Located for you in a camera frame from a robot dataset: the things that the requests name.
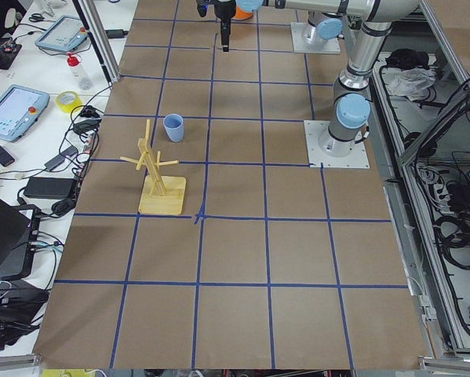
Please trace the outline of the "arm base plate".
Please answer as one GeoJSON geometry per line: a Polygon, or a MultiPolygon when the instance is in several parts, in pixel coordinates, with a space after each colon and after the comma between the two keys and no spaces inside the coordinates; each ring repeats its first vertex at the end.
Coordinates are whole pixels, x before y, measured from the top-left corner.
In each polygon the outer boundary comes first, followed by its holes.
{"type": "Polygon", "coordinates": [[[291,36],[295,53],[339,54],[337,36],[342,26],[338,19],[324,20],[316,26],[308,23],[292,23],[291,36]]]}
{"type": "Polygon", "coordinates": [[[369,169],[370,164],[359,131],[353,141],[338,141],[329,134],[329,121],[305,120],[304,135],[308,164],[314,168],[369,169]]]}

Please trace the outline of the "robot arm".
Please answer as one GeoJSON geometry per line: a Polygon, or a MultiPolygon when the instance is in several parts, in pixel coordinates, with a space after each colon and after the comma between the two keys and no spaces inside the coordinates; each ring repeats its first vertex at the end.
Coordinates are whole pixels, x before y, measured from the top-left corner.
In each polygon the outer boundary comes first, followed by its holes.
{"type": "Polygon", "coordinates": [[[338,13],[308,13],[308,24],[304,29],[304,37],[308,43],[318,40],[336,38],[342,32],[342,15],[338,13]]]}
{"type": "Polygon", "coordinates": [[[366,88],[375,60],[392,29],[392,23],[408,16],[418,1],[198,1],[197,11],[206,15],[206,7],[214,8],[220,20],[221,46],[229,51],[231,19],[237,8],[256,12],[262,6],[276,9],[299,9],[327,16],[352,15],[363,21],[349,54],[348,65],[338,75],[333,87],[334,116],[318,138],[319,147],[329,156],[348,156],[355,138],[370,116],[366,88]]]}

